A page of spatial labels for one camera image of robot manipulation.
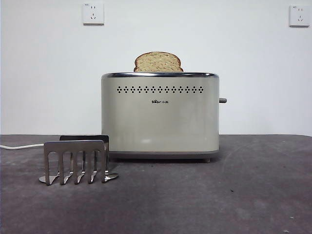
toaster vent hole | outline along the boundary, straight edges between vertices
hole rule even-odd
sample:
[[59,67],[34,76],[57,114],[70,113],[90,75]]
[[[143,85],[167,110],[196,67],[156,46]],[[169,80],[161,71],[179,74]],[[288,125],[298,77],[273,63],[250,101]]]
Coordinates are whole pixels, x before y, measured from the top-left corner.
[[120,94],[120,93],[149,93],[151,91],[151,93],[155,93],[156,91],[158,93],[162,93],[162,92],[166,92],[166,93],[185,93],[188,94],[190,92],[192,93],[200,93],[202,94],[204,92],[204,88],[203,86],[118,86],[116,88],[116,91]]

brand logo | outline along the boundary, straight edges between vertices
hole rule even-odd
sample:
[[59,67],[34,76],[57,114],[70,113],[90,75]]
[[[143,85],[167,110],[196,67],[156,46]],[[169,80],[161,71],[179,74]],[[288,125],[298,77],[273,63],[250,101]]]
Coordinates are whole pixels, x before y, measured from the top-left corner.
[[168,101],[158,101],[158,100],[152,100],[152,104],[160,104],[160,103],[162,103],[162,104],[169,104],[169,102]]

toaster lever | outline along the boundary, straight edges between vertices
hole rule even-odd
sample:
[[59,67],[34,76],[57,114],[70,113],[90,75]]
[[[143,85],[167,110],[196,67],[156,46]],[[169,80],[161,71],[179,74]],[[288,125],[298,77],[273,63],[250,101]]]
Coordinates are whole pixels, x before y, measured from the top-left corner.
[[227,99],[226,98],[219,98],[219,103],[226,103]]

bread crust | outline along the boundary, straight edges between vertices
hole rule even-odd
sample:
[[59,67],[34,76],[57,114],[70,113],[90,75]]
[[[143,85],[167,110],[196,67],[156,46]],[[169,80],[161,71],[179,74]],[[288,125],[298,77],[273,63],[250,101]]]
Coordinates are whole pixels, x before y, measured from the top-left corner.
[[148,55],[148,54],[151,54],[151,53],[163,53],[163,54],[168,54],[168,55],[171,55],[173,56],[177,61],[178,61],[178,68],[181,72],[183,72],[183,69],[181,68],[181,60],[178,58],[178,56],[174,55],[174,54],[171,54],[171,53],[168,53],[168,52],[162,52],[162,51],[151,51],[151,52],[148,52],[148,53],[144,53],[140,56],[138,56],[135,60],[135,68],[134,68],[134,72],[139,72],[139,66],[138,66],[138,60],[142,57],[142,56],[145,56],[145,55]]

toaster base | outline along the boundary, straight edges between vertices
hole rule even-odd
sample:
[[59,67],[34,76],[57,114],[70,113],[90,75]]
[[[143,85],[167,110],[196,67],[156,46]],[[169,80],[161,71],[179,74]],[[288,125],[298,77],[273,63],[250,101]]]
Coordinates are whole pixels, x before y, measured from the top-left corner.
[[110,158],[141,158],[141,159],[204,159],[216,157],[219,150],[206,152],[127,152],[110,151]]

